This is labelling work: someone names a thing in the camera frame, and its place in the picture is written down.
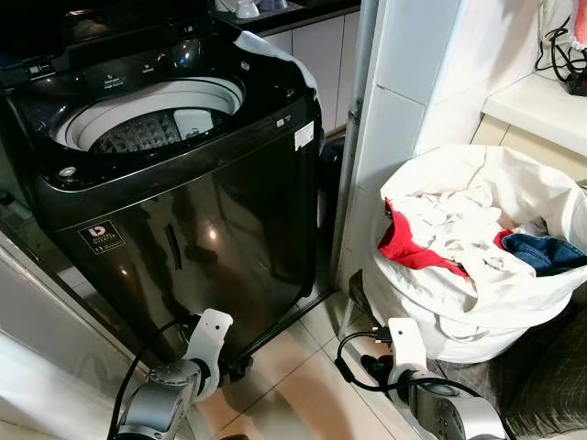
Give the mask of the white crumpled garment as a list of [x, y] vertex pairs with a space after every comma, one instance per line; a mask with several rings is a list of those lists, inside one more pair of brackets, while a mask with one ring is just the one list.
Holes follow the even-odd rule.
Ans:
[[390, 197], [393, 208], [410, 222], [414, 242], [465, 270], [467, 281], [496, 284], [532, 280], [532, 267], [504, 251], [500, 239], [510, 230], [500, 224], [486, 187], [456, 192]]

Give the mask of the white fabric laundry basket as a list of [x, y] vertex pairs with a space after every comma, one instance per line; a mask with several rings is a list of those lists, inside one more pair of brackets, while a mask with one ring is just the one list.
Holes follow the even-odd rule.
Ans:
[[[586, 253], [583, 188], [565, 172], [505, 147], [449, 144], [408, 159], [379, 189], [379, 204], [384, 213], [384, 198], [474, 187], [488, 189], [510, 234], [558, 237]], [[587, 280], [586, 265], [496, 284], [465, 280], [448, 269], [409, 269], [377, 250], [390, 223], [384, 214], [372, 226], [364, 296], [379, 322], [415, 319], [432, 359], [482, 363], [500, 355], [529, 328], [558, 317]]]

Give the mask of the dark brown checked floor mat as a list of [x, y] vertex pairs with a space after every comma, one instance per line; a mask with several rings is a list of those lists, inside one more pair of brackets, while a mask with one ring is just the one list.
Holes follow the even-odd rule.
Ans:
[[469, 386], [504, 418], [516, 440], [586, 435], [587, 289], [558, 317], [525, 331], [485, 363], [429, 360], [433, 373]]

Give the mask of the dark wall shelf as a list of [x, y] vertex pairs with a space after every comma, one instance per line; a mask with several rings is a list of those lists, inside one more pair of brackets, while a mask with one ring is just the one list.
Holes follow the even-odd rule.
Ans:
[[261, 12], [253, 18], [238, 18], [231, 11], [218, 11], [216, 1], [211, 0], [211, 16], [226, 21], [240, 29], [260, 37], [289, 32], [330, 18], [347, 16], [360, 11], [361, 0], [286, 0], [288, 8], [280, 11]]

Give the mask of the red garment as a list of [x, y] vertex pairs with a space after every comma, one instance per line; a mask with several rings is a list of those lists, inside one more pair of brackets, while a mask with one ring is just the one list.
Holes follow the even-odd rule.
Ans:
[[379, 239], [377, 250], [387, 260], [395, 261], [411, 270], [437, 267], [467, 278], [465, 269], [457, 267], [452, 261], [444, 259], [435, 251], [420, 247], [414, 242], [410, 222], [403, 214], [393, 208], [390, 200], [384, 198], [384, 213], [392, 223], [387, 226], [384, 235]]

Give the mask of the blue denim garment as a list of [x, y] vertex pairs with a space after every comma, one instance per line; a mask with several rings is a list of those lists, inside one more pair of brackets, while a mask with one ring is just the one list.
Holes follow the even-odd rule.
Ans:
[[500, 239], [504, 251], [523, 260], [539, 277], [561, 275], [587, 264], [586, 253], [569, 240], [558, 237], [537, 237], [515, 232]]

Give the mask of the pink towel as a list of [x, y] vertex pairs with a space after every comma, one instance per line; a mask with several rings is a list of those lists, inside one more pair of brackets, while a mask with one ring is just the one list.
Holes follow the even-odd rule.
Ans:
[[570, 44], [576, 50], [587, 48], [587, 0], [574, 0], [571, 11]]

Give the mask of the grey metal door frame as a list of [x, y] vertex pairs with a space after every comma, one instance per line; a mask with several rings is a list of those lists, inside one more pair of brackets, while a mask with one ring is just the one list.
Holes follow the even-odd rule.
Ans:
[[349, 64], [349, 67], [355, 68], [355, 71], [349, 76], [353, 80], [352, 100], [349, 101], [347, 131], [345, 131], [343, 150], [341, 150], [340, 156], [337, 210], [330, 256], [331, 271], [337, 271], [340, 268], [341, 251], [343, 251], [344, 246], [345, 223], [347, 223], [349, 212], [349, 194], [352, 192], [353, 181], [355, 181], [355, 156], [358, 149], [360, 119], [361, 113], [363, 113], [366, 88], [368, 88], [371, 48], [374, 34], [377, 33], [376, 28], [381, 3], [382, 0], [360, 0], [357, 38], [355, 41], [355, 50], [353, 50], [355, 61]]

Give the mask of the white counter cabinet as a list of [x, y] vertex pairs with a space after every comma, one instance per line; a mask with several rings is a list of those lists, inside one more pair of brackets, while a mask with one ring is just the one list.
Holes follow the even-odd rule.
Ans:
[[587, 179], [587, 99], [532, 74], [488, 96], [473, 144], [524, 152], [537, 162]]

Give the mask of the black top-load washing machine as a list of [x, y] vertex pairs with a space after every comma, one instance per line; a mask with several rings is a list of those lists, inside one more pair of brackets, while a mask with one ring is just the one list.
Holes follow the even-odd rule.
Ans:
[[282, 331], [316, 275], [317, 87], [205, 0], [0, 1], [0, 151], [17, 196], [146, 360], [227, 312], [222, 365]]

